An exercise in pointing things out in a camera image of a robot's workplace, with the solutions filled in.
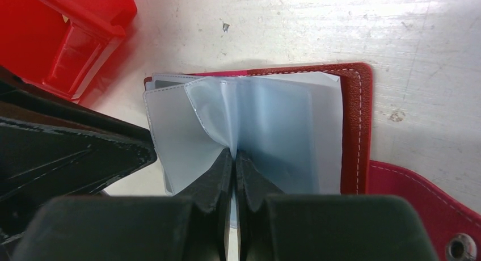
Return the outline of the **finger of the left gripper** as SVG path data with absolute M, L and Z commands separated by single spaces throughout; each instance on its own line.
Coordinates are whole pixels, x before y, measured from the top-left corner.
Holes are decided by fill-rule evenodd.
M 96 195 L 156 161 L 150 132 L 1 69 L 1 244 L 64 195 Z

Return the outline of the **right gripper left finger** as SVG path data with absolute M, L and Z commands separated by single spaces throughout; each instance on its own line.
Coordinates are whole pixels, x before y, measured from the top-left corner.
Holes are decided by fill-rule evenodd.
M 233 159 L 223 149 L 210 168 L 176 197 L 187 197 L 182 260 L 226 260 L 233 193 Z

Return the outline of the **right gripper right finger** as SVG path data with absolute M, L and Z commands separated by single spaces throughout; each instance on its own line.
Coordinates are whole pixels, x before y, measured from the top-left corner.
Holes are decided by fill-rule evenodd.
M 247 152 L 237 153 L 235 198 L 240 260 L 274 260 L 271 221 L 265 199 L 269 194 L 283 193 L 258 172 Z

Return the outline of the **red leather card holder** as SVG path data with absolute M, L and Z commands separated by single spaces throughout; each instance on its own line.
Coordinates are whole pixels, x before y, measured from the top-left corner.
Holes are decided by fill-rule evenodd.
M 157 74 L 144 103 L 174 196 L 228 148 L 269 194 L 274 260 L 479 260 L 480 215 L 414 171 L 370 158 L 373 73 L 362 62 Z

